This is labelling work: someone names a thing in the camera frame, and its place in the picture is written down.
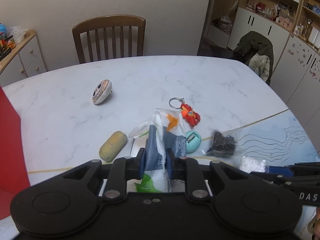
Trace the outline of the clear plastic bag with cloth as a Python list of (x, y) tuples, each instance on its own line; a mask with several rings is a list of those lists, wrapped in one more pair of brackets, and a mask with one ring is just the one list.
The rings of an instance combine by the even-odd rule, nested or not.
[(145, 142), (146, 161), (143, 178), (136, 183), (139, 193), (168, 193), (171, 181), (166, 168), (167, 150), (176, 158), (185, 157), (187, 143), (184, 120), (179, 111), (156, 108), (152, 116), (134, 128), (129, 137), (134, 144), (131, 152), (138, 152)]

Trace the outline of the bag of white beads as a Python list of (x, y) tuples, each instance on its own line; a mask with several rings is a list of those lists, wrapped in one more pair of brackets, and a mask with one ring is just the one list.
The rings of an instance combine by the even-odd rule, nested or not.
[(251, 172), (268, 173), (269, 172), (268, 162), (264, 158), (236, 156), (234, 158), (234, 163), (239, 170), (244, 171), (246, 173), (251, 173)]

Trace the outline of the yellow sponge block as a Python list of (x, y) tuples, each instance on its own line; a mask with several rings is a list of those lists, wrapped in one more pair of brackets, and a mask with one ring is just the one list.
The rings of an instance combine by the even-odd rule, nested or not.
[(127, 144), (127, 135), (121, 131), (114, 132), (99, 149), (99, 156), (110, 163)]

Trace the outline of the teal pencil sharpener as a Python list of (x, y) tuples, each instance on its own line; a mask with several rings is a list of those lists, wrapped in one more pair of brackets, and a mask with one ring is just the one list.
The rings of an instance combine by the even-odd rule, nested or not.
[(196, 131), (187, 131), (185, 135), (186, 135), (186, 152), (187, 153), (195, 152), (199, 148), (202, 142), (202, 138), (200, 134), (197, 133)]

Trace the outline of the bag of black pieces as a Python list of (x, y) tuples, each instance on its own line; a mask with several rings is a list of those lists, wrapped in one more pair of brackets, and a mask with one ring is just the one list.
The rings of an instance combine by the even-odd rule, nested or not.
[(241, 128), (227, 131), (214, 130), (210, 140), (210, 147), (206, 155), (215, 157), (233, 157), (241, 155), (244, 150), (240, 146)]

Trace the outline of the round donut pattern plush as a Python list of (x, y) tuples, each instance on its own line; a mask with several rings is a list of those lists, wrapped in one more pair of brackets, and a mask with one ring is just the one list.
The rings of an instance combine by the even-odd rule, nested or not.
[(110, 80), (103, 80), (95, 88), (92, 96), (92, 101), (95, 105), (101, 104), (111, 93), (112, 82)]

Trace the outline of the white refrigerator with magnets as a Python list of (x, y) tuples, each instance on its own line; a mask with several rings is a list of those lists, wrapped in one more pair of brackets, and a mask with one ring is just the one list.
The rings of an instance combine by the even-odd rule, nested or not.
[(291, 35), (270, 87), (305, 126), (319, 110), (319, 54)]

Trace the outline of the red cardboard box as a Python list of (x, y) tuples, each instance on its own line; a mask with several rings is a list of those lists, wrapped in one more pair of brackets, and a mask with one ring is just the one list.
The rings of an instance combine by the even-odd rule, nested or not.
[(1, 90), (1, 189), (17, 194), (30, 186), (24, 161), (21, 119)]

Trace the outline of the dark green jacket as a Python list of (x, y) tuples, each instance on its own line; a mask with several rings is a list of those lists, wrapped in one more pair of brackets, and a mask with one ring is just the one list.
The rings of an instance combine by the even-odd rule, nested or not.
[(274, 54), (271, 41), (256, 31), (249, 31), (240, 38), (233, 52), (245, 65), (270, 85), (273, 73)]

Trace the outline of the white wooden sideboard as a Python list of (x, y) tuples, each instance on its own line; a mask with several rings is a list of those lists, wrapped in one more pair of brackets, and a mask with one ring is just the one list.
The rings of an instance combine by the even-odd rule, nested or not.
[(47, 66), (35, 30), (25, 33), (24, 40), (1, 60), (1, 87), (47, 72)]

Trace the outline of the brown wooden chair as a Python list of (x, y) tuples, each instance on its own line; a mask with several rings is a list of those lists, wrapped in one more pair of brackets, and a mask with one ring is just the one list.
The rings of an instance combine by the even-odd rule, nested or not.
[[(133, 29), (137, 29), (137, 38), (133, 38)], [(120, 57), (133, 56), (133, 42), (136, 41), (136, 56), (143, 56), (146, 20), (135, 15), (109, 15), (90, 18), (78, 23), (72, 29), (72, 35), (80, 64), (86, 63), (82, 38), (87, 40), (89, 62), (101, 61), (104, 56), (117, 58), (117, 40), (120, 45)]]

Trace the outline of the white cupboard shelving unit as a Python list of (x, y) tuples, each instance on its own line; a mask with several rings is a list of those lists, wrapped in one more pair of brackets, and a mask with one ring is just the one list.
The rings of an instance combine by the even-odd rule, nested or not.
[(219, 48), (234, 50), (245, 34), (266, 36), (279, 61), (290, 35), (302, 30), (303, 9), (319, 0), (209, 0), (198, 55), (212, 56)]

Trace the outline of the red robot keychain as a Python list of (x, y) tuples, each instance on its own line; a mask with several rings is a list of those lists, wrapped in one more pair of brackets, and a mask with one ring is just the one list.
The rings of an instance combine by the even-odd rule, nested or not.
[[(172, 101), (180, 102), (180, 107), (173, 106), (171, 104)], [(189, 104), (185, 103), (184, 98), (171, 98), (168, 104), (172, 109), (180, 111), (182, 118), (190, 125), (191, 128), (194, 128), (201, 121), (199, 113), (195, 112)]]

